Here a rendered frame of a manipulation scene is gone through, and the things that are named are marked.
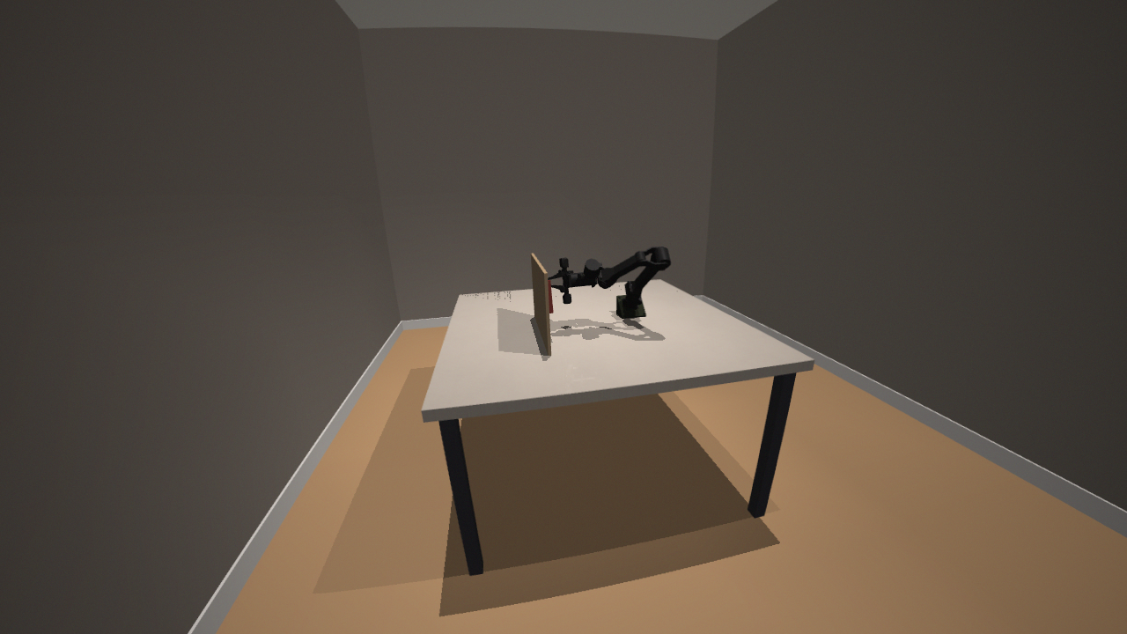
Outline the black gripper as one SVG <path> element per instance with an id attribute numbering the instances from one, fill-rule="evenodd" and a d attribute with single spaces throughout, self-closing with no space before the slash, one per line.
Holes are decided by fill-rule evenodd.
<path id="1" fill-rule="evenodd" d="M 564 285 L 551 285 L 551 286 L 552 288 L 564 292 L 564 304 L 571 304 L 571 294 L 569 294 L 569 286 L 583 286 L 584 285 L 583 274 L 582 273 L 567 274 L 567 268 L 569 268 L 568 258 L 559 258 L 559 261 L 560 261 L 560 268 L 564 269 L 558 270 L 558 274 L 549 277 L 548 280 L 550 280 L 550 278 L 562 277 Z"/>

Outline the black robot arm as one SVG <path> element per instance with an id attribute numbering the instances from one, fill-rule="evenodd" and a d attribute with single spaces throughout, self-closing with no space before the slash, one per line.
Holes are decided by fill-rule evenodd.
<path id="1" fill-rule="evenodd" d="M 645 256 L 653 255 L 651 261 L 646 261 Z M 607 289 L 609 286 L 616 284 L 616 278 L 625 276 L 639 266 L 645 266 L 644 273 L 637 276 L 635 282 L 628 282 L 625 284 L 625 300 L 622 303 L 625 306 L 627 312 L 632 309 L 639 309 L 638 305 L 644 304 L 644 286 L 651 282 L 653 276 L 659 270 L 666 270 L 671 268 L 671 255 L 668 249 L 665 247 L 651 247 L 647 250 L 639 250 L 630 258 L 627 258 L 622 264 L 616 264 L 614 268 L 602 268 L 602 264 L 598 264 L 595 258 L 588 258 L 586 261 L 583 278 L 584 285 L 591 285 L 593 288 L 596 284 L 602 286 L 603 289 Z"/>

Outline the tan wall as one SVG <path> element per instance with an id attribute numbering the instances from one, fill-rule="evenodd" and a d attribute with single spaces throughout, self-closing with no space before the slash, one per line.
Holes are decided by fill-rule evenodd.
<path id="1" fill-rule="evenodd" d="M 548 356 L 551 356 L 548 273 L 533 253 L 531 253 L 531 265 L 534 316 L 536 319 L 542 340 L 545 345 L 545 351 L 548 352 Z"/>

